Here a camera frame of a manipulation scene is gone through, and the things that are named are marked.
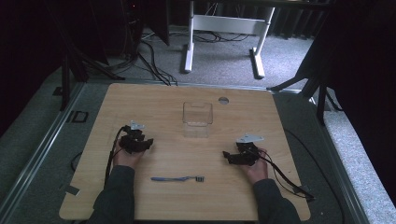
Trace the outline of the person's right hand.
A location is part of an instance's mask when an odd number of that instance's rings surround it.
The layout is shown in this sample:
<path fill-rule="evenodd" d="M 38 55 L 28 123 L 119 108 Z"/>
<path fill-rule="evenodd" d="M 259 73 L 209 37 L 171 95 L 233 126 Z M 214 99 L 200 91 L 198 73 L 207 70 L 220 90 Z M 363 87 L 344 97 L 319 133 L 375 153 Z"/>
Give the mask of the person's right hand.
<path fill-rule="evenodd" d="M 251 185 L 254 185 L 260 180 L 268 178 L 268 167 L 265 160 L 266 150 L 264 148 L 259 149 L 259 155 L 261 156 L 253 165 L 242 165 L 241 170 L 247 176 L 247 180 Z"/>

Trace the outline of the blue toothbrush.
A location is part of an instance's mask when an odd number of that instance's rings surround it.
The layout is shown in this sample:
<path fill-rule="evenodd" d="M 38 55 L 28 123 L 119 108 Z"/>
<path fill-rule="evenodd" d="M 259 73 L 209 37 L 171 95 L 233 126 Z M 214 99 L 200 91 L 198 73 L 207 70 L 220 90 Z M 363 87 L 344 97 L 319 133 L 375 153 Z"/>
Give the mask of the blue toothbrush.
<path fill-rule="evenodd" d="M 182 177 L 159 177 L 154 176 L 151 177 L 150 180 L 152 181 L 176 181 L 176 182 L 184 182 L 187 180 L 194 179 L 196 182 L 205 182 L 204 176 L 182 176 Z"/>

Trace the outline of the white desk frame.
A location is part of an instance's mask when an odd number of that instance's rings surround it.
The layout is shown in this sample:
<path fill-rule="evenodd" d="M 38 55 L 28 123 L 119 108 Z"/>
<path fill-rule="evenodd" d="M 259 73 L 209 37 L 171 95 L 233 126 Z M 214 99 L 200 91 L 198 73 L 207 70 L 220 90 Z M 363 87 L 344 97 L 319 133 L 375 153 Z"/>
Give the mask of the white desk frame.
<path fill-rule="evenodd" d="M 184 71 L 189 73 L 192 70 L 194 53 L 193 35 L 195 31 L 209 31 L 240 35 L 257 35 L 260 39 L 256 48 L 250 50 L 250 59 L 253 65 L 253 72 L 258 78 L 264 78 L 264 68 L 262 65 L 262 47 L 267 37 L 275 7 L 265 9 L 263 19 L 245 19 L 221 16 L 200 15 L 194 12 L 194 2 L 190 1 L 189 13 L 189 42 L 186 51 Z"/>

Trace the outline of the black tripod stand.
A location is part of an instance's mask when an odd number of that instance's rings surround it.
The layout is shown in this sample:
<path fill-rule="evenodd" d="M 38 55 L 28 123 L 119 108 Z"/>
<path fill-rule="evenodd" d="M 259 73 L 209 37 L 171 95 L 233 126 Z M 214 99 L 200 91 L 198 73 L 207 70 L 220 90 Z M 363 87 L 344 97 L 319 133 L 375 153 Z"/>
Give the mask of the black tripod stand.
<path fill-rule="evenodd" d="M 59 2 L 63 0 L 44 0 L 45 6 L 56 25 L 58 34 L 61 39 L 61 46 L 63 48 L 62 58 L 62 104 L 60 107 L 61 111 L 65 111 L 68 105 L 71 103 L 71 91 L 70 91 L 70 73 L 73 73 L 77 82 L 86 82 L 89 76 L 85 70 L 84 63 L 89 64 L 94 69 L 98 70 L 107 77 L 114 80 L 124 80 L 124 77 L 120 77 L 105 69 L 97 61 L 92 59 L 90 56 L 81 51 L 72 40 L 66 25 L 62 21 L 61 12 L 59 8 Z"/>

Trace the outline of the person's left hand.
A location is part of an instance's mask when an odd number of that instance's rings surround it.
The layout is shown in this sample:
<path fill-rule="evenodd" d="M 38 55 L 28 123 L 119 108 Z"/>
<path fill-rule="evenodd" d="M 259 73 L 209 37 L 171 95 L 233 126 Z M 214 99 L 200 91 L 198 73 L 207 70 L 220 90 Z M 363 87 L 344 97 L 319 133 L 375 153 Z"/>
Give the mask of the person's left hand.
<path fill-rule="evenodd" d="M 145 152 L 128 153 L 124 148 L 116 147 L 116 152 L 113 156 L 113 164 L 115 166 L 127 166 L 135 169 L 144 154 Z"/>

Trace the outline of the clear plastic container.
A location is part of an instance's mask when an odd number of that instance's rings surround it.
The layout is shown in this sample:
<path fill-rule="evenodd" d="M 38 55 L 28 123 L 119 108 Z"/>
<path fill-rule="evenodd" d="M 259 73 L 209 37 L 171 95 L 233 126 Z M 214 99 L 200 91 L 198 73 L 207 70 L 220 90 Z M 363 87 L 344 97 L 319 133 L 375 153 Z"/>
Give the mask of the clear plastic container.
<path fill-rule="evenodd" d="M 213 123 L 213 106 L 210 103 L 184 102 L 182 116 L 184 136 L 207 138 Z"/>

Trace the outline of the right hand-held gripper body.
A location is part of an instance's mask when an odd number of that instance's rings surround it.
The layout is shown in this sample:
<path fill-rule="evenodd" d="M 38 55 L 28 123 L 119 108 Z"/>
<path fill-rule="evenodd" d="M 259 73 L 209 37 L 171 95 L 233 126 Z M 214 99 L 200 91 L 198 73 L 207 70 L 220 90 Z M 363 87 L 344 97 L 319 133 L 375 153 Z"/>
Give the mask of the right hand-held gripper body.
<path fill-rule="evenodd" d="M 255 134 L 245 133 L 236 139 L 238 154 L 232 155 L 231 164 L 253 165 L 260 158 L 260 153 L 255 142 L 263 141 L 264 138 Z"/>

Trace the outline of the metal floor rail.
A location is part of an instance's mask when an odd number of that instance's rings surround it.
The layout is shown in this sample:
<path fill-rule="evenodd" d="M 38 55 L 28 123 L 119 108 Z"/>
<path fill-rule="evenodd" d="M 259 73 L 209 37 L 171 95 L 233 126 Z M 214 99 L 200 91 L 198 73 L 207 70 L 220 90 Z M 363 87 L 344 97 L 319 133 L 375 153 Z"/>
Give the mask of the metal floor rail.
<path fill-rule="evenodd" d="M 34 154 L 23 167 L 16 182 L 13 184 L 10 192 L 7 194 L 7 197 L 0 204 L 0 223 L 6 223 L 17 208 L 24 193 L 26 190 L 28 190 L 31 182 L 35 178 L 35 175 L 41 164 L 43 163 L 44 159 L 46 159 L 47 154 L 50 152 L 50 148 L 56 140 L 59 132 L 64 126 L 66 120 L 69 118 L 84 87 L 85 83 L 76 84 L 75 88 L 71 92 L 68 105 L 63 111 L 58 113 L 56 119 L 50 125 L 49 130 L 46 132 L 40 144 L 35 149 Z"/>

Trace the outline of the black metal stand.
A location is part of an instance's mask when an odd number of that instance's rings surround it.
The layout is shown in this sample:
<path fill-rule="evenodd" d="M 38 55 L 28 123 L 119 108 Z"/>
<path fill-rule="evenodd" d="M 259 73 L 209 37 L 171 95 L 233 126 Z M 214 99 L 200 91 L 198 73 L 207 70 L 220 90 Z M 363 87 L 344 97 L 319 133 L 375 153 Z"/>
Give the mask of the black metal stand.
<path fill-rule="evenodd" d="M 288 86 L 295 84 L 303 79 L 307 79 L 302 89 L 302 96 L 305 98 L 312 97 L 318 91 L 318 104 L 316 117 L 321 125 L 325 125 L 324 111 L 326 98 L 329 96 L 327 91 L 331 63 L 327 60 L 320 60 L 318 63 L 303 60 L 297 70 L 296 75 L 274 87 L 268 88 L 268 91 L 282 91 Z"/>

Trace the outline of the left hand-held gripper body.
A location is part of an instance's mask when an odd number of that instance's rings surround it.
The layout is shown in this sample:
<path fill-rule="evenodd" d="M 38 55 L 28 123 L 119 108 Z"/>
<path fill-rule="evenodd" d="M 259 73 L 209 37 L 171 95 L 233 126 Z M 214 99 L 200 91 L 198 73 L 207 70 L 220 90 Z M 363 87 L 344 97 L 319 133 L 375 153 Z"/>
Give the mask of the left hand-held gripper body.
<path fill-rule="evenodd" d="M 130 125 L 126 125 L 123 128 L 126 134 L 120 139 L 120 147 L 130 154 L 148 150 L 149 140 L 145 139 L 145 135 L 142 132 L 144 128 L 143 124 L 132 120 Z"/>

